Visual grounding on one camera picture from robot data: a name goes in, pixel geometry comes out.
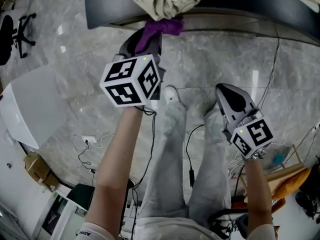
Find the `white shoe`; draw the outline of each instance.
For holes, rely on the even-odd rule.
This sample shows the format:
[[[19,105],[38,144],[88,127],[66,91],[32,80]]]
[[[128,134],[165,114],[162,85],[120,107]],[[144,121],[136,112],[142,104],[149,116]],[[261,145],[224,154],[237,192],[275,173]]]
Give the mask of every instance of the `white shoe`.
[[[180,101],[177,89],[171,85],[164,88],[164,98],[167,104]]]

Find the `wall socket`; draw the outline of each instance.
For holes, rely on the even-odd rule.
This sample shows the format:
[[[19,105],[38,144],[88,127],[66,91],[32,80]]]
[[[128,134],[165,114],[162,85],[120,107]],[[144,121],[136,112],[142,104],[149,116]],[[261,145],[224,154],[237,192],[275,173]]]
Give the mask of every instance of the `wall socket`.
[[[97,143],[97,137],[94,135],[82,135],[81,138],[84,142],[88,141],[89,143]]]
[[[314,126],[311,132],[314,133],[315,131],[317,131],[319,126],[320,126],[320,120],[316,123],[316,125]]]

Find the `person's right arm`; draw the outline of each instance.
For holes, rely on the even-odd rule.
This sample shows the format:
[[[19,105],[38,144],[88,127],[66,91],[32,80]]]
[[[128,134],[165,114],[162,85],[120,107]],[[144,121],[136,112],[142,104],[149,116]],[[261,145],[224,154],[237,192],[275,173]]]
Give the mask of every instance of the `person's right arm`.
[[[272,225],[272,195],[259,159],[245,162],[248,197],[247,236],[257,227]]]

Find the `office chair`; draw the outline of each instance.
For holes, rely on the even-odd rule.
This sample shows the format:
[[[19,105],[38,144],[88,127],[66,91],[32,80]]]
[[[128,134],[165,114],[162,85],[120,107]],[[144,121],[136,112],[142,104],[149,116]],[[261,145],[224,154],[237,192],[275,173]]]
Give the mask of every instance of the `office chair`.
[[[33,13],[31,15],[21,17],[19,19],[17,29],[14,29],[13,19],[9,15],[4,17],[0,29],[0,65],[5,65],[10,59],[12,45],[19,49],[21,59],[27,57],[27,53],[22,53],[22,41],[31,46],[34,46],[36,42],[28,40],[24,35],[24,31],[30,18],[34,19],[36,16],[37,15]]]

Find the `person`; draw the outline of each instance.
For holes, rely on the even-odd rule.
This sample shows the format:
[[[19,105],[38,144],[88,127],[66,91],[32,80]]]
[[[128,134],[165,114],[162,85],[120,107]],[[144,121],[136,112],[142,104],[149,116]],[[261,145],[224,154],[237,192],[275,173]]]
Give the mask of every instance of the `person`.
[[[183,193],[183,142],[187,111],[173,86],[164,89],[167,102],[159,158],[149,178],[134,239],[220,240],[209,230],[208,218],[231,208],[223,117],[217,104],[204,117],[204,155],[188,204]],[[114,137],[99,165],[96,187],[77,240],[115,240],[125,201],[135,144],[143,112],[124,108]],[[249,240],[275,240],[272,196],[262,165],[247,160]]]

